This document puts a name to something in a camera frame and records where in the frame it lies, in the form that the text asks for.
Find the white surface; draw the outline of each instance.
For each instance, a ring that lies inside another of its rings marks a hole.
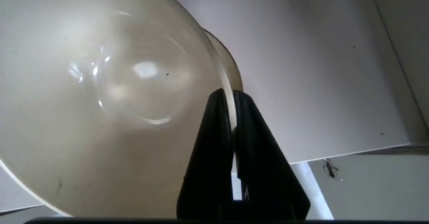
[[[0,217],[0,223],[4,224],[24,224],[26,221],[30,221],[32,219],[38,217],[52,217],[56,215],[56,212],[53,210],[42,206],[35,207],[24,211],[19,211],[16,213],[4,215]]]
[[[38,205],[41,203],[22,189],[0,168],[0,212]]]
[[[332,158],[343,181],[310,163],[335,219],[429,220],[429,158],[425,155],[354,155]]]
[[[290,167],[307,194],[308,199],[310,199],[311,206],[306,219],[333,220],[334,217],[308,163],[292,164]]]
[[[428,139],[373,0],[178,1],[229,49],[289,162]]]
[[[61,213],[175,217],[207,98],[231,92],[188,13],[174,0],[0,0],[0,29],[2,167]]]
[[[429,0],[375,0],[429,124]]]

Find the white wall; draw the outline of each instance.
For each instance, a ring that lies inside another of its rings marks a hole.
[[[229,50],[291,163],[427,142],[373,0],[178,0]]]
[[[375,1],[428,124],[429,0]]]
[[[429,220],[429,158],[354,155],[332,158],[343,181],[310,167],[335,219]]]

